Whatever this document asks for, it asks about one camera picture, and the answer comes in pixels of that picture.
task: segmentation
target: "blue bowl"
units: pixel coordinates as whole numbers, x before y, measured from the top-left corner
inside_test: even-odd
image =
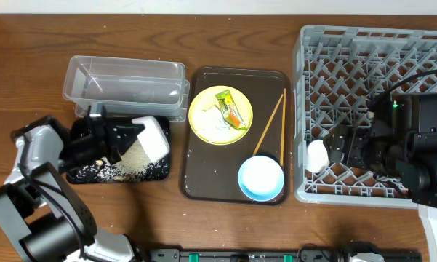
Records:
[[[253,156],[239,168],[238,184],[250,199],[269,201],[283,189],[283,170],[278,162],[268,156]]]

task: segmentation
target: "chopsticks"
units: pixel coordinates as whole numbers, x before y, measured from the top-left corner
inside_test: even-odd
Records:
[[[283,120],[281,121],[281,149],[279,155],[279,165],[283,166],[284,159],[284,122],[286,121],[286,88],[283,92]]]
[[[276,104],[276,106],[275,106],[275,109],[273,109],[273,113],[271,114],[270,119],[268,120],[267,126],[266,126],[265,129],[263,130],[262,136],[260,137],[259,143],[257,144],[257,147],[255,147],[255,150],[254,150],[254,153],[252,154],[252,156],[255,156],[255,155],[257,154],[257,152],[259,151],[259,148],[260,148],[260,145],[262,144],[263,138],[265,137],[265,135],[266,135],[266,133],[267,133],[267,131],[268,131],[268,128],[270,127],[270,124],[271,124],[271,122],[272,122],[272,120],[273,120],[273,117],[275,116],[276,111],[278,110],[279,104],[281,103],[281,100],[282,100],[283,98],[284,98],[284,101],[283,101],[283,128],[284,128],[284,122],[285,122],[285,117],[284,117],[284,115],[285,115],[285,113],[286,113],[286,88],[284,89],[283,94],[281,94],[281,97],[279,98],[279,100],[278,100],[278,102],[277,102],[277,104]],[[284,129],[281,131],[281,134],[282,134],[282,135],[281,135],[280,165],[283,165]]]

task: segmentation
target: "clear plastic container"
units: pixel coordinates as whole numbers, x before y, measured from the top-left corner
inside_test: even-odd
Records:
[[[63,97],[83,116],[93,103],[109,114],[167,116],[185,121],[189,82],[182,63],[75,56],[66,72]]]

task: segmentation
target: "brown tray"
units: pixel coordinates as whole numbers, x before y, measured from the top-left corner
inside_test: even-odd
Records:
[[[279,205],[287,198],[291,165],[288,147],[291,143],[289,84],[287,76],[279,71],[212,67],[197,70],[193,77],[191,90],[193,98],[208,87],[216,85],[234,87],[249,99],[254,111],[254,119],[248,133],[242,139],[226,146],[205,143],[191,131],[188,125],[180,176],[180,190],[187,198],[260,205]],[[268,202],[257,202],[242,193],[238,184],[238,171],[242,163],[252,156],[284,88],[286,88],[284,186],[281,193],[274,199]],[[282,114],[283,101],[257,153],[257,155],[272,157],[277,162],[279,162],[281,150]]]

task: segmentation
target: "white wall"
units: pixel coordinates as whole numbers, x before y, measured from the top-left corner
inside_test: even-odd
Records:
[[[0,0],[1,13],[437,15],[437,0]]]

